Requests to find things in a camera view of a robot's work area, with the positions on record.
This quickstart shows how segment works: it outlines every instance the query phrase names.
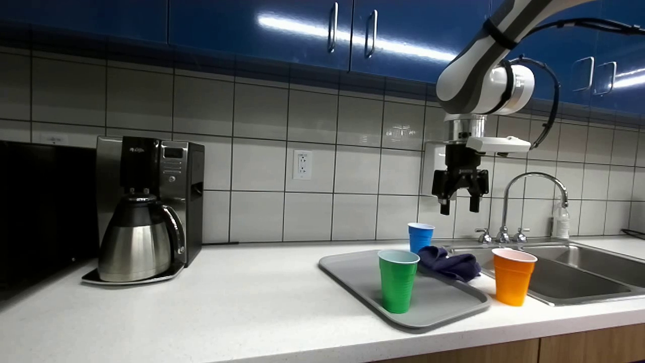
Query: kitchen counter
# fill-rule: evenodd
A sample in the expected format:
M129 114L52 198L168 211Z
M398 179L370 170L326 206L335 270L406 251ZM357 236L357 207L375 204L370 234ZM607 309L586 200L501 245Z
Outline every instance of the kitchen counter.
M585 239L645 259L645 240ZM403 242L378 245L406 248ZM375 362L645 322L645 295L573 306L491 299L485 312L423 334L389 326L318 270L323 257L375 245L206 247L175 281L100 288L71 270L2 306L8 363ZM472 283L494 295L494 281Z

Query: white tile wall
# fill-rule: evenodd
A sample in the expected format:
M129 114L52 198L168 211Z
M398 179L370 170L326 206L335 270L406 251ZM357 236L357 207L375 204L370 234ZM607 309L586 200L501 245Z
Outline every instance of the white tile wall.
M292 89L288 99L288 140L335 144L338 95L328 90Z
M336 149L336 191L377 194L378 149L338 148Z
M26 55L0 53L0 118L31 120L31 66Z
M608 163L613 148L613 130L610 127L588 127L586 134L586 163Z
M33 120L105 126L105 65L34 58Z
M543 118L488 118L485 135L536 140ZM442 145L431 100L349 92L115 61L0 48L0 140L94 148L97 135L150 135L206 145L206 242L399 240L408 221L438 240L498 233L507 182L539 170L569 189L570 233L645 230L645 134L562 121L528 155L488 155L489 194L469 213L422 195L422 144ZM295 179L295 149L311 179ZM543 177L515 182L507 230L549 233L561 194Z
M106 69L106 127L172 131L173 77Z
M173 131L231 135L234 83L175 77Z
M279 191L234 191L229 240L280 242L284 215L282 204L284 195Z
M287 85L235 83L234 135L287 140Z
M338 144L381 145L382 100L340 97Z
M234 142L234 189L284 189L284 142Z
M377 195L335 195L333 240L377 239Z
M295 177L295 151L311 151L311 179ZM335 187L335 145L290 144L287 149L287 191L333 191Z
M333 194L287 194L284 240L330 240Z
M401 240L417 219L416 195L378 195L377 240Z

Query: gray tray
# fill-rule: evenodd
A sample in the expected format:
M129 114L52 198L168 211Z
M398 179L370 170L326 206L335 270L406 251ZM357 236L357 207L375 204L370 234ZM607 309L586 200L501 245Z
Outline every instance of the gray tray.
M477 314L489 305L488 295L469 285L420 273L409 311L394 314L381 306L377 251L325 257L318 267L382 321L409 333L426 333L449 324Z

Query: coffee maker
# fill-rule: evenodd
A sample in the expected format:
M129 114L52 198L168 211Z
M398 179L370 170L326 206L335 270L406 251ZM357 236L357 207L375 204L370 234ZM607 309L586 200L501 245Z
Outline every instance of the coffee maker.
M204 145L98 138L98 269L84 283L173 279L202 248Z

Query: cabinet handle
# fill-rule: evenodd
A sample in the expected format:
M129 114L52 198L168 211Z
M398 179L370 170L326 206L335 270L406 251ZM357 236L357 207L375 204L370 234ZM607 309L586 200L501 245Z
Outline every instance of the cabinet handle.
M370 58L377 53L377 40L378 40L378 10L372 10L370 17L370 37L364 35L364 56Z
M326 37L326 50L328 53L336 53L338 13L340 13L340 7L338 7L338 3L335 3L328 13L328 37Z
M616 62L616 61L608 61L608 62L602 62L598 69L602 69L602 66L610 66L608 83L607 83L607 86L602 86L602 89L598 90L601 97L607 97L607 95L613 92L613 86L614 86L614 83L616 83L618 62Z
M588 70L586 70L586 85L579 86L576 90L588 90L593 86L593 74L595 74L595 69L596 69L596 58L595 56L585 56L585 58L576 61L576 65L581 65L581 62L588 62Z

